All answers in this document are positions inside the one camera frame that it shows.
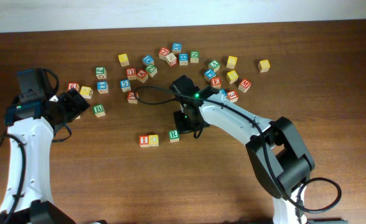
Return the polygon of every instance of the toy block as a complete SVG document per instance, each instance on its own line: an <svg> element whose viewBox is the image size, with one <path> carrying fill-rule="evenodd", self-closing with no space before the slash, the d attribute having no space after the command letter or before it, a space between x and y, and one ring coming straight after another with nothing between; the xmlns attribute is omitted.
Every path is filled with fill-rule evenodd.
<svg viewBox="0 0 366 224"><path fill-rule="evenodd" d="M235 72L234 70L231 72L228 72L226 75L226 79L229 82L229 84L236 82L238 80L237 72Z"/></svg>
<svg viewBox="0 0 366 224"><path fill-rule="evenodd" d="M269 60L262 60L258 64L259 72L267 72L270 68Z"/></svg>
<svg viewBox="0 0 366 224"><path fill-rule="evenodd" d="M169 55L169 49L162 47L160 49L160 51L158 52L158 56L159 56L159 58L166 60L166 55Z"/></svg>
<svg viewBox="0 0 366 224"><path fill-rule="evenodd" d="M228 56L226 67L234 69L236 64L237 64L237 58L233 56Z"/></svg>
<svg viewBox="0 0 366 224"><path fill-rule="evenodd" d="M128 66L129 65L129 59L127 54L121 54L118 56L118 59L120 60L121 66Z"/></svg>
<svg viewBox="0 0 366 224"><path fill-rule="evenodd" d="M134 96L134 91L128 92L128 102L138 104L138 99Z"/></svg>
<svg viewBox="0 0 366 224"><path fill-rule="evenodd" d="M68 83L68 89L67 90L71 90L72 88L76 89L79 92L79 85L78 83Z"/></svg>
<svg viewBox="0 0 366 224"><path fill-rule="evenodd" d="M173 53L166 55L166 62L170 67L174 66L176 64L176 56Z"/></svg>
<svg viewBox="0 0 366 224"><path fill-rule="evenodd" d="M157 73L157 67L155 67L154 65L148 65L146 68L146 72L148 73L148 75L152 78L156 75Z"/></svg>
<svg viewBox="0 0 366 224"><path fill-rule="evenodd" d="M220 68L220 64L216 60L213 60L209 63L208 68L212 69L214 72L217 72Z"/></svg>
<svg viewBox="0 0 366 224"><path fill-rule="evenodd" d="M154 65L154 59L150 55L147 55L143 58L143 64L145 66Z"/></svg>
<svg viewBox="0 0 366 224"><path fill-rule="evenodd" d="M135 68L127 68L126 69L126 76L128 80L135 80L136 79L136 69Z"/></svg>
<svg viewBox="0 0 366 224"><path fill-rule="evenodd" d="M199 59L200 59L200 52L190 53L190 63L198 63Z"/></svg>
<svg viewBox="0 0 366 224"><path fill-rule="evenodd" d="M159 146L158 134L149 135L148 138L149 138L151 147Z"/></svg>
<svg viewBox="0 0 366 224"><path fill-rule="evenodd" d="M97 82L97 91L99 93L108 93L108 84L106 81Z"/></svg>
<svg viewBox="0 0 366 224"><path fill-rule="evenodd" d="M140 69L139 72L136 74L136 78L141 81L142 83L144 83L145 81L147 81L148 79L148 74L146 71L144 71L143 69Z"/></svg>
<svg viewBox="0 0 366 224"><path fill-rule="evenodd" d="M179 141L179 133L177 132L177 130L169 131L169 140L170 142Z"/></svg>
<svg viewBox="0 0 366 224"><path fill-rule="evenodd" d="M188 64L189 64L189 55L179 54L179 65L188 65Z"/></svg>
<svg viewBox="0 0 366 224"><path fill-rule="evenodd" d="M96 76L98 79L107 78L107 71L105 67L97 67L96 68Z"/></svg>
<svg viewBox="0 0 366 224"><path fill-rule="evenodd" d="M212 86L216 89L220 89L220 87L222 87L221 79L219 77L211 78L210 79L210 86Z"/></svg>
<svg viewBox="0 0 366 224"><path fill-rule="evenodd" d="M140 147L150 147L149 136L139 136Z"/></svg>
<svg viewBox="0 0 366 224"><path fill-rule="evenodd" d="M250 81L248 81L246 78L244 78L241 82L240 82L240 84L239 84L239 86L238 86L238 89L239 90L241 90L241 91L243 91L244 93L247 91L247 90L249 90L250 89L250 87L251 87L251 82Z"/></svg>
<svg viewBox="0 0 366 224"><path fill-rule="evenodd" d="M96 105L93 107L93 112L95 112L96 117L101 117L106 115L103 105Z"/></svg>
<svg viewBox="0 0 366 224"><path fill-rule="evenodd" d="M81 94L82 97L84 97L85 99L91 99L93 95L93 90L90 87L83 86L79 94Z"/></svg>
<svg viewBox="0 0 366 224"><path fill-rule="evenodd" d="M173 43L172 44L172 53L180 54L182 52L182 44L181 43Z"/></svg>
<svg viewBox="0 0 366 224"><path fill-rule="evenodd" d="M131 84L129 83L129 80L121 80L120 83L122 92L131 91Z"/></svg>
<svg viewBox="0 0 366 224"><path fill-rule="evenodd" d="M227 92L227 99L234 103L238 100L238 94L235 90Z"/></svg>
<svg viewBox="0 0 366 224"><path fill-rule="evenodd" d="M220 90L219 90L219 93L221 93L221 94L223 94L223 95L227 96L227 93L226 93L226 91L225 91L224 89L220 89Z"/></svg>
<svg viewBox="0 0 366 224"><path fill-rule="evenodd" d="M205 80L207 80L208 82L210 81L211 78L215 77L216 73L214 71L212 71L211 69L208 69L205 73L204 73L204 78Z"/></svg>

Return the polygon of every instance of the green block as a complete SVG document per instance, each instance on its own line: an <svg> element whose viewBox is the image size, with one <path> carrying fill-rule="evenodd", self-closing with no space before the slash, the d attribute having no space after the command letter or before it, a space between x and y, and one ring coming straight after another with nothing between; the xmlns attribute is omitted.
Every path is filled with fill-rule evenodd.
<svg viewBox="0 0 366 224"><path fill-rule="evenodd" d="M191 58L200 58L200 52L197 52L197 51L191 52L190 57Z"/></svg>
<svg viewBox="0 0 366 224"><path fill-rule="evenodd" d="M179 138L179 133L177 132L177 130L173 130L173 131L169 131L169 139L178 139Z"/></svg>
<svg viewBox="0 0 366 224"><path fill-rule="evenodd" d="M96 106L94 106L93 107L93 112L95 112L95 114L104 112L103 105L96 105Z"/></svg>

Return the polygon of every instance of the wooden table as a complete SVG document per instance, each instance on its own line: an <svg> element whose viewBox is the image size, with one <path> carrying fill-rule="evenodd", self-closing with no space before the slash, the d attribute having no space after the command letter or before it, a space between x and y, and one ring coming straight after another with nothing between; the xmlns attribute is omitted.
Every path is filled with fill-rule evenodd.
<svg viewBox="0 0 366 224"><path fill-rule="evenodd" d="M182 51L200 52L200 63L169 68L158 58L161 47L182 43ZM340 184L341 203L309 218L340 218L366 223L366 21L290 22L232 26L110 29L0 34L0 134L3 114L19 94L16 72L52 69L60 90L68 82L90 86L91 105L102 103L106 116L90 108L70 124L72 137L53 144L50 178L54 202L78 223L104 218L109 223L221 223L273 216L271 197L255 178L245 148L216 127L196 140L182 135L170 143L172 113L178 103L131 105L119 81L126 78L117 55L143 68L155 59L158 74L146 85L168 87L186 74L207 85L210 60L222 88L237 90L225 79L227 57L238 57L236 71L253 84L239 91L237 105L265 118L291 119L315 162L313 177ZM259 73L260 59L271 62ZM105 66L110 92L96 91L95 67ZM132 81L133 87L143 85ZM145 92L147 100L170 96ZM140 148L140 134L158 134L160 146ZM6 190L9 144L0 149L0 204ZM306 205L319 208L334 199L327 184L306 191Z"/></svg>

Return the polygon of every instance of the blue block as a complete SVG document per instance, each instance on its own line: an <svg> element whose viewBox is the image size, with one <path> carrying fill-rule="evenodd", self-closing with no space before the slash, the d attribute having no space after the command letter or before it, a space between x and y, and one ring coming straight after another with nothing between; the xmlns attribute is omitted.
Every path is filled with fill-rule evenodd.
<svg viewBox="0 0 366 224"><path fill-rule="evenodd" d="M182 50L182 44L181 43L173 43L172 44L172 50Z"/></svg>
<svg viewBox="0 0 366 224"><path fill-rule="evenodd" d="M106 81L97 82L97 90L105 90L105 89L107 89Z"/></svg>
<svg viewBox="0 0 366 224"><path fill-rule="evenodd" d="M215 77L215 76L216 76L216 73L215 73L213 70L208 69L208 70L205 72L205 75L206 75L209 79L211 79L211 78L213 78L213 77Z"/></svg>
<svg viewBox="0 0 366 224"><path fill-rule="evenodd" d="M219 90L219 93L223 93L223 95L227 96L227 93L226 93L226 91L224 89L220 89Z"/></svg>
<svg viewBox="0 0 366 224"><path fill-rule="evenodd" d="M126 88L126 87L131 86L131 84L129 83L129 80L122 80L122 81L120 81L120 83L121 83L121 88Z"/></svg>
<svg viewBox="0 0 366 224"><path fill-rule="evenodd" d="M182 61L182 60L188 61L189 55L188 54L179 54L179 61Z"/></svg>

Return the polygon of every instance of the black cable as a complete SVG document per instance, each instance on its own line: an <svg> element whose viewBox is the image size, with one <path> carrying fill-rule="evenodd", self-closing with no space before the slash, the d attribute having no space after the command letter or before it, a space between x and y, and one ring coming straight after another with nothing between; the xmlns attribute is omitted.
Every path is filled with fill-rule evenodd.
<svg viewBox="0 0 366 224"><path fill-rule="evenodd" d="M14 213L14 211L16 210L17 204L20 201L20 198L22 197L21 192L22 192L22 187L24 185L24 178L26 175L26 151L24 149L24 143L22 143L22 141L20 139L18 139L17 137L15 137L14 135L8 134L8 133L4 133L2 135L0 135L0 147L2 146L3 140L5 138L10 138L13 139L17 142L19 148L21 149L21 160L22 160L22 164L21 164L21 175L20 175L20 182L19 182L19 186L17 188L17 193L14 196L14 202L10 208L9 214L7 214L6 219L4 220L3 224L7 224L9 223L12 214Z"/></svg>
<svg viewBox="0 0 366 224"><path fill-rule="evenodd" d="M298 208L298 209L300 209L300 210L302 210L304 212L307 212L307 213L322 213L322 212L326 212L326 211L334 208L339 203L339 201L340 201L340 199L342 197L342 189L333 180L330 180L330 179L327 179L327 178L323 178L323 177L316 177L316 178L310 179L307 182L305 182L299 188L299 196L300 196L301 192L303 191L303 189L305 188L305 186L307 186L311 182L315 182L315 181L326 181L326 182L331 183L332 185L334 185L336 187L337 191L338 191L337 198L330 205L328 205L328 206L326 206L324 208L320 208L320 209L308 209L308 208L305 208L304 206L300 205L299 203L295 202L294 200L292 200L291 197L287 194L287 192L281 186L280 182L276 178L275 173L273 172L273 169L271 168L271 164L270 164L270 160L269 160L269 156L268 156L269 154L268 154L268 150L267 150L267 146L266 146L266 141L265 141L265 136L264 136L261 128L259 127L259 125L254 120L252 120L251 118L247 117L245 114L243 114L243 113L241 113L241 112L239 112L239 111L237 111L237 110L235 110L235 109L233 109L233 108L229 107L228 105L225 105L224 103L221 103L221 102L217 102L217 101L214 101L214 100L208 100L208 99L196 98L196 97L193 97L193 96L187 96L187 95L183 95L183 94L180 94L180 93L175 93L173 91L170 91L170 90L167 90L167 89L164 89L164 88L160 88L158 86L140 86L140 87L137 87L134 90L134 95L136 96L137 91L139 89L142 89L142 88L152 88L152 89L155 89L155 90L161 90L161 91L164 91L166 93L170 93L170 94L173 94L175 96L181 96L183 98L187 98L187 99L191 99L191 100L200 100L200 101L204 101L204 102L213 103L213 104L216 104L216 105L221 106L222 109L223 108L227 108L228 110L230 110L230 111L232 111L232 112L240 115L241 117L243 117L247 121L249 121L258 130L259 135L260 135L260 138L261 138L261 141L262 141L263 154L265 156L265 162L266 162L266 166L268 167L269 174L271 176L272 181L277 186L277 189L279 190L280 194L283 195L283 198L284 199L286 199L287 201L289 201L296 208ZM141 102L141 103L147 104L146 102L143 102L139 98L136 98L136 99L138 99L138 101Z"/></svg>

